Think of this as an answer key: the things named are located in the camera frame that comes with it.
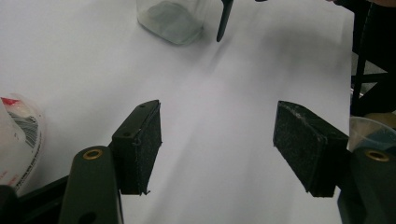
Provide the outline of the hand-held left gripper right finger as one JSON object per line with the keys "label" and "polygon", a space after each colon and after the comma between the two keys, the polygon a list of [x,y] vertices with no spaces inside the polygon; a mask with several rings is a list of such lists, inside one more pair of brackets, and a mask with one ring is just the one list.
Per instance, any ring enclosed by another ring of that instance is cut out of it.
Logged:
{"label": "hand-held left gripper right finger", "polygon": [[308,108],[279,101],[273,143],[314,197],[332,197],[349,157],[348,137]]}

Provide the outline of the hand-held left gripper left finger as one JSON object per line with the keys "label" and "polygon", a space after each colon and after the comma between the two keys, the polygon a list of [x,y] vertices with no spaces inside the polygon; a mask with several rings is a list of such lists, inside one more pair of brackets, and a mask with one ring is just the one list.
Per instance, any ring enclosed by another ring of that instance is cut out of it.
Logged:
{"label": "hand-held left gripper left finger", "polygon": [[149,179],[162,144],[161,103],[153,100],[138,105],[113,133],[113,151],[122,194],[148,194]]}

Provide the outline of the clear plastic cup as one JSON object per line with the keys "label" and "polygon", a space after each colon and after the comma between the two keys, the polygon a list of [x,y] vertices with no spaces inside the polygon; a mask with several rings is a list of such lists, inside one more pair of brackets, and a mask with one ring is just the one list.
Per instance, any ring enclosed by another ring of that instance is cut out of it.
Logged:
{"label": "clear plastic cup", "polygon": [[369,147],[376,150],[396,151],[396,115],[371,113],[349,119],[348,150]]}

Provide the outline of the white paper sheet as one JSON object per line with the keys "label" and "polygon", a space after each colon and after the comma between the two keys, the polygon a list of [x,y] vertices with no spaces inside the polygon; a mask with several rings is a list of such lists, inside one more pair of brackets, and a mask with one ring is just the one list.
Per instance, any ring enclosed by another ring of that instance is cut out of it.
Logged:
{"label": "white paper sheet", "polygon": [[139,104],[159,100],[163,143],[149,192],[122,200],[127,224],[341,224],[335,199],[304,190],[273,145],[279,101],[348,128],[353,16],[327,0],[220,2],[200,39],[144,30],[135,0],[0,0],[0,96],[45,117],[26,188],[68,174]]}

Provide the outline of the black metal frame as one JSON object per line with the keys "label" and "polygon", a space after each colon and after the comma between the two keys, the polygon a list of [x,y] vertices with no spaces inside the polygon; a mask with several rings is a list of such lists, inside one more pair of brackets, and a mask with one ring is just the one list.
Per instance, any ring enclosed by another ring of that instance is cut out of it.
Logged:
{"label": "black metal frame", "polygon": [[396,0],[357,0],[353,51],[358,54],[352,78],[350,114],[396,110]]}

